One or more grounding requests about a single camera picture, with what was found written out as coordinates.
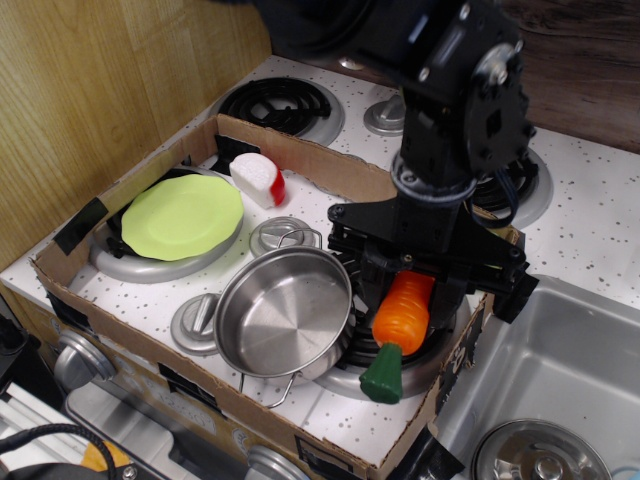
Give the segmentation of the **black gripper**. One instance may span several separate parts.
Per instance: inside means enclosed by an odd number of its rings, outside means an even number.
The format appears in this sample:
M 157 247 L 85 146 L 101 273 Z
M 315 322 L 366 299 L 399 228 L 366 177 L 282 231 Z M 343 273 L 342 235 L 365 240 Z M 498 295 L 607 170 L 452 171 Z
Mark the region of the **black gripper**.
M 524 250 L 479 225 L 462 206 L 429 208 L 405 196 L 329 208 L 332 249 L 359 258 L 361 298 L 373 324 L 395 275 L 435 278 L 430 327 L 446 328 L 467 295 L 529 297 Z

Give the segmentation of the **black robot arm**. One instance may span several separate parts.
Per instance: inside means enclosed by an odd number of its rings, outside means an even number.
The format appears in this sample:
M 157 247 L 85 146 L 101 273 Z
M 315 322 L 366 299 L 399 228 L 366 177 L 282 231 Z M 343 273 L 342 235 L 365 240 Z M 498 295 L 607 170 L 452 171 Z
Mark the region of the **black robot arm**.
M 411 270 L 436 280 L 434 327 L 476 291 L 493 294 L 494 314 L 512 322 L 536 281 L 524 250 L 496 235 L 511 218 L 479 217 L 473 196 L 493 177 L 518 204 L 507 167 L 526 157 L 534 127 L 517 24 L 493 1 L 259 1 L 256 9 L 281 52 L 347 57 L 400 88 L 395 197 L 328 211 L 329 247 L 359 261 L 365 304 L 378 309 L 392 276 Z

